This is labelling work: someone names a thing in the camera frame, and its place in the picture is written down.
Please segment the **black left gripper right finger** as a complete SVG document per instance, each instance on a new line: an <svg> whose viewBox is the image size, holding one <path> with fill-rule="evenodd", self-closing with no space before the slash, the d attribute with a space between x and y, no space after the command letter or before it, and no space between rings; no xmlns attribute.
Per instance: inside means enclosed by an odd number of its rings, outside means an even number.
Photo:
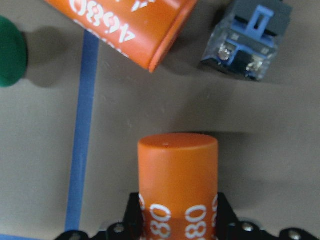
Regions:
<svg viewBox="0 0 320 240"><path fill-rule="evenodd" d="M238 218L224 193L218 193L215 236L217 240L235 240Z"/></svg>

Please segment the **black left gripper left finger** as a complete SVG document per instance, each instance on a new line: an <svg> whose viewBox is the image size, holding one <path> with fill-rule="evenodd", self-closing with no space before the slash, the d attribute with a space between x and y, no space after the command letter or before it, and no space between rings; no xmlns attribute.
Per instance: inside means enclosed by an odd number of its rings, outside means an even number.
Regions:
<svg viewBox="0 0 320 240"><path fill-rule="evenodd" d="M129 195L126 210L122 220L125 240L139 240L143 235L144 218L138 192Z"/></svg>

